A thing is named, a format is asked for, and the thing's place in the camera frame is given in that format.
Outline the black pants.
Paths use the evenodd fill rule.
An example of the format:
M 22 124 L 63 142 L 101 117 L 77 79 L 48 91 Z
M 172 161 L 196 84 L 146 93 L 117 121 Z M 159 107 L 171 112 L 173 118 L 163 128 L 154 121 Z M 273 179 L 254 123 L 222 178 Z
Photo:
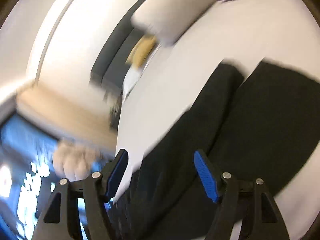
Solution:
M 261 178 L 277 194 L 318 143 L 318 82 L 266 61 L 248 78 L 221 63 L 110 210 L 116 237 L 196 239 L 208 233 L 217 205 L 196 171 L 197 150 L 221 171 L 240 180 Z

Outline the beige puffer jacket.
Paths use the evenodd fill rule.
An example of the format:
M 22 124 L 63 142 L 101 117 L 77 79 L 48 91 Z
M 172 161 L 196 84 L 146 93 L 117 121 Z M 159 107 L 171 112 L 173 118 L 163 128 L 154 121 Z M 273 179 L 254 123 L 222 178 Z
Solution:
M 103 153 L 91 146 L 60 140 L 53 153 L 53 168 L 60 178 L 83 180 L 96 168 L 100 171 L 106 161 Z

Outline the beige curtain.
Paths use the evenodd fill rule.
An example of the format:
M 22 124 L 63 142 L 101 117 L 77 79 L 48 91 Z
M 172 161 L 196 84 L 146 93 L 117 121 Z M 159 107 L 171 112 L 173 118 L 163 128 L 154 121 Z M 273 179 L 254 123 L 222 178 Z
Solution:
M 16 111 L 40 129 L 60 139 L 81 142 L 115 155 L 117 133 L 110 129 L 110 107 L 88 109 L 45 85 L 29 83 L 16 90 Z

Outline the dark grey headboard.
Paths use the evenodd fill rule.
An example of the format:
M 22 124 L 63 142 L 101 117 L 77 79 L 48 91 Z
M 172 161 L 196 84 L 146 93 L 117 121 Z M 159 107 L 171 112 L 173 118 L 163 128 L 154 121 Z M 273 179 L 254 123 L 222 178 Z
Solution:
M 107 93 L 119 96 L 130 68 L 126 63 L 131 50 L 144 32 L 133 27 L 131 17 L 146 0 L 138 0 L 122 17 L 101 49 L 93 64 L 90 83 Z

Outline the yellow cushion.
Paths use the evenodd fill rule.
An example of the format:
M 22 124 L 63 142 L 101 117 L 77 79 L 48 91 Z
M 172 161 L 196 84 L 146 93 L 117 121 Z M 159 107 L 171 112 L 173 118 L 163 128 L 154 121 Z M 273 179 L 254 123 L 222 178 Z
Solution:
M 143 35 L 136 43 L 136 45 L 132 48 L 125 63 L 133 65 L 135 68 L 141 67 L 150 52 L 153 50 L 156 43 L 157 39 L 155 36 Z

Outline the white bed sheet mattress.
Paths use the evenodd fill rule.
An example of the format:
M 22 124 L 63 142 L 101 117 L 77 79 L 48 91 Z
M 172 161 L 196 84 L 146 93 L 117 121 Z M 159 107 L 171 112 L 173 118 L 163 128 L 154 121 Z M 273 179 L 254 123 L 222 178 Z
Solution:
M 121 109 L 117 148 L 127 150 L 130 160 L 117 201 L 219 64 L 248 78 L 262 61 L 319 83 L 319 26 L 302 0 L 218 2 L 174 46 L 159 48 Z M 319 215 L 319 143 L 273 195 L 290 238 L 305 237 Z

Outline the white pillow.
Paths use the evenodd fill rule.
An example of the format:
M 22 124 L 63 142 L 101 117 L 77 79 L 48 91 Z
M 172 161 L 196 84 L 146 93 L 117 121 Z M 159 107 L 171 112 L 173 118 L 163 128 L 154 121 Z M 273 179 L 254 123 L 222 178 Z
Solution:
M 173 45 L 216 0 L 146 0 L 133 13 L 131 23 L 154 35 L 166 46 Z

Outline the window with dark frame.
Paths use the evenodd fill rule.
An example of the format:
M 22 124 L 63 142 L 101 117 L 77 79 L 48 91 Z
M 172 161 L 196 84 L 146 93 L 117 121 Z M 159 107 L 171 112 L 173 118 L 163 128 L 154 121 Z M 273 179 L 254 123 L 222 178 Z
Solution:
M 31 239 L 60 180 L 53 153 L 60 137 L 17 113 L 1 122 L 1 239 Z

